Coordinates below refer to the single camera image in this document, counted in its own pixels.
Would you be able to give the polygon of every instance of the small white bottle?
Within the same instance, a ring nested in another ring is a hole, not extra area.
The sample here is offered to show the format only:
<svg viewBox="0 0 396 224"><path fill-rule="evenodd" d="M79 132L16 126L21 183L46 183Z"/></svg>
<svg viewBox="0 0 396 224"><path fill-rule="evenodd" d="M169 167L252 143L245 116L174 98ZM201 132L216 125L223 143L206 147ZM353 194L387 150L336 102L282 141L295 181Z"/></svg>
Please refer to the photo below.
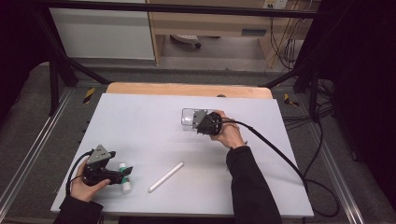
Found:
<svg viewBox="0 0 396 224"><path fill-rule="evenodd" d="M126 164L125 164L125 163L121 163L121 164L120 164L120 172L122 172L122 171L125 170L126 168L127 168L127 167L126 167ZM131 192L131 190L132 190L132 188L131 188L131 182L130 182L130 180L129 180L129 176L128 176L128 175L126 175L126 176L122 179L121 185L122 185L122 193L129 193L129 192Z"/></svg>

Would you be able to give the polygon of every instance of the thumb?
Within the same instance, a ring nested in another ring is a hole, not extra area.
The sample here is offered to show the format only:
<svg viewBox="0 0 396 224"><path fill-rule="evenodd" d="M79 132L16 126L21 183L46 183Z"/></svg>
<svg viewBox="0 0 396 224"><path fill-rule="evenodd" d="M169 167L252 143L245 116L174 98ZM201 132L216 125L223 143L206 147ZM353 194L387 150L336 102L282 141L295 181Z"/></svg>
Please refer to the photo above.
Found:
<svg viewBox="0 0 396 224"><path fill-rule="evenodd" d="M106 180L102 180L101 182L99 182L97 185L93 186L93 190L95 192L103 189L105 186L107 186L111 181L109 179Z"/></svg>

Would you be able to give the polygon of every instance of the person's left hand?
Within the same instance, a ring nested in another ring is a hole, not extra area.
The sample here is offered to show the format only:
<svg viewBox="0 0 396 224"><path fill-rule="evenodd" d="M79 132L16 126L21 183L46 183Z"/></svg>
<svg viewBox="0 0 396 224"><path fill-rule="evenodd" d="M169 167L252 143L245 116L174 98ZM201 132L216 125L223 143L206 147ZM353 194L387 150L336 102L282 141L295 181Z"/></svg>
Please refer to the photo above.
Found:
<svg viewBox="0 0 396 224"><path fill-rule="evenodd" d="M100 189L103 189L110 183L109 179L103 180L99 182L95 186L88 186L83 181L82 173L84 171L84 167L87 164L87 160L85 160L79 167L77 171L78 176L75 180L72 181L72 189L71 189L71 196L73 198L79 199L83 202L89 203L93 196L98 192Z"/></svg>

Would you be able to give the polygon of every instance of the black sleeve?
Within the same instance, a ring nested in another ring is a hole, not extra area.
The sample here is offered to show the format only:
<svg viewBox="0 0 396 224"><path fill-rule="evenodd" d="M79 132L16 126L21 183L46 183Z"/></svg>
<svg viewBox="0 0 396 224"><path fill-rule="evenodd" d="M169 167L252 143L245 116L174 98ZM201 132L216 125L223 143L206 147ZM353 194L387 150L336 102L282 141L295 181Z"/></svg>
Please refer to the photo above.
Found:
<svg viewBox="0 0 396 224"><path fill-rule="evenodd" d="M96 224L103 206L99 203L85 203L66 196L60 206L61 212L53 223L56 224Z"/></svg>
<svg viewBox="0 0 396 224"><path fill-rule="evenodd" d="M233 176L235 223L282 223L274 197L250 147L231 149L227 154L227 166Z"/></svg>

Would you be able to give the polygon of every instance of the white wall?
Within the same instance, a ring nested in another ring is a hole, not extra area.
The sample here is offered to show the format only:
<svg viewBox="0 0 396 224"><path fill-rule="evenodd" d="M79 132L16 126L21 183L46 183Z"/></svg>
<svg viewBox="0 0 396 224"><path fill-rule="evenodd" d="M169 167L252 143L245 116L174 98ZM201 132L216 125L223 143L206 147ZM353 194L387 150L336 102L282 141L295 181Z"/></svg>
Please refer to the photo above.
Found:
<svg viewBox="0 0 396 224"><path fill-rule="evenodd" d="M154 60L147 12L63 8L50 11L70 57Z"/></svg>

